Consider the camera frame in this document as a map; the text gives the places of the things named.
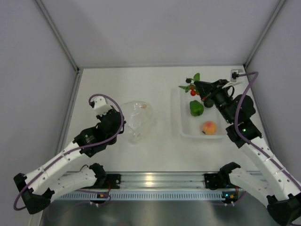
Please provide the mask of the fake red cherry tomatoes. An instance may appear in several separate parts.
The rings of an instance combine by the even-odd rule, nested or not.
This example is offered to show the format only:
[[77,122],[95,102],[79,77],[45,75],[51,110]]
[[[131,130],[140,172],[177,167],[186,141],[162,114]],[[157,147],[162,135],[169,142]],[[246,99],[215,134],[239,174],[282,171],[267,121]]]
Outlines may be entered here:
[[200,73],[196,73],[192,78],[186,78],[186,85],[180,85],[178,87],[184,90],[185,93],[190,93],[191,96],[199,96],[199,91],[194,84],[195,81],[200,81]]

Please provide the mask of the fake dark green vegetable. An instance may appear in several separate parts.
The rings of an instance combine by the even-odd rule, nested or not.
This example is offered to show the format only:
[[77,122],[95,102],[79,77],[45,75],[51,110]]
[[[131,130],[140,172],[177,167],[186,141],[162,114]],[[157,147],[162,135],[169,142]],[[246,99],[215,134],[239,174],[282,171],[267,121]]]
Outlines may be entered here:
[[206,99],[203,103],[206,108],[211,108],[214,106],[214,101],[211,99]]

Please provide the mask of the fake green bell pepper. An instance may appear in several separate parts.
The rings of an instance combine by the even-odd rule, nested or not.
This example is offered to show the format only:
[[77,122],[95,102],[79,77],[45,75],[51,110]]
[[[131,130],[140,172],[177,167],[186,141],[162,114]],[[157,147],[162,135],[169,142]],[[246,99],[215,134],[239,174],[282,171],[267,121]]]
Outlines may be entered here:
[[194,117],[201,116],[204,112],[203,105],[197,100],[190,101],[189,106],[190,113]]

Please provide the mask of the clear zip top bag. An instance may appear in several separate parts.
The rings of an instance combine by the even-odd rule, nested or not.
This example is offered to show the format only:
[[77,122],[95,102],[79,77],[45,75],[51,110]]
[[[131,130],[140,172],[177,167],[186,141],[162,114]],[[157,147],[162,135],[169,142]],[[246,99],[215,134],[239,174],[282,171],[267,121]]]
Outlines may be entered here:
[[152,106],[144,101],[131,101],[121,105],[124,119],[124,137],[127,142],[137,144],[147,137],[155,116]]

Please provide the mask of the fake orange tomato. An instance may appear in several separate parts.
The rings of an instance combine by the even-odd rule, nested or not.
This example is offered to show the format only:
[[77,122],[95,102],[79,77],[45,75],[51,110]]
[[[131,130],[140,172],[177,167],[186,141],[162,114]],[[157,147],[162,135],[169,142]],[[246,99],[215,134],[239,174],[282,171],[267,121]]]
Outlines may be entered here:
[[205,135],[214,135],[217,132],[217,125],[214,121],[206,121],[202,125],[202,132]]

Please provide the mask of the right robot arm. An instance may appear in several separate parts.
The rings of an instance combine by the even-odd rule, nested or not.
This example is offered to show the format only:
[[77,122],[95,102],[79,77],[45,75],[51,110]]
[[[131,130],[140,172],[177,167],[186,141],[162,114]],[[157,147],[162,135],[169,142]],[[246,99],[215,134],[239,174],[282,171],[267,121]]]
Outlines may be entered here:
[[301,183],[295,179],[268,147],[261,132],[253,124],[251,116],[256,113],[254,102],[243,94],[233,98],[228,89],[230,81],[195,81],[194,85],[203,102],[213,101],[227,123],[229,139],[257,167],[265,178],[261,182],[242,166],[231,162],[219,170],[220,183],[225,187],[238,186],[257,199],[268,210],[273,220],[281,226],[293,223],[301,216]]

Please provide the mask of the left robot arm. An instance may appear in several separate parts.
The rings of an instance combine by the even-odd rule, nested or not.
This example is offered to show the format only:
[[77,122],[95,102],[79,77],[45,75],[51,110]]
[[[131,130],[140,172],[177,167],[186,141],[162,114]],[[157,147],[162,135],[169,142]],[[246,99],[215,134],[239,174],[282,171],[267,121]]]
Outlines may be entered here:
[[124,116],[121,109],[110,110],[97,116],[99,123],[80,132],[59,154],[36,170],[14,176],[14,183],[19,191],[14,202],[14,210],[22,199],[29,214],[33,215],[50,205],[55,199],[69,192],[86,188],[101,188],[106,184],[107,174],[103,166],[94,163],[77,173],[64,177],[73,166],[82,163],[95,154],[113,145],[117,135],[123,133]]

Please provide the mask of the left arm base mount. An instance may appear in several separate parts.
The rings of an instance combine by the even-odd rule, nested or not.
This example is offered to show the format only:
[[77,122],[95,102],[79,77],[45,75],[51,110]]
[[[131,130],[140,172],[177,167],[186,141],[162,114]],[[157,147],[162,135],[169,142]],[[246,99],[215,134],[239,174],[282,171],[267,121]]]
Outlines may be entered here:
[[120,189],[120,184],[121,184],[121,174],[108,173],[102,188],[103,189]]

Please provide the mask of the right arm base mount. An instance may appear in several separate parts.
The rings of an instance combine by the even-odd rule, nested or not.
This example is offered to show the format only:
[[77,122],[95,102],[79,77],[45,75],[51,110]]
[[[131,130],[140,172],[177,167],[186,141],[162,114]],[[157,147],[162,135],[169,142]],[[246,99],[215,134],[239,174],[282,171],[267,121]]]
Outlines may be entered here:
[[229,177],[221,173],[206,173],[204,174],[205,187],[210,190],[233,188]]

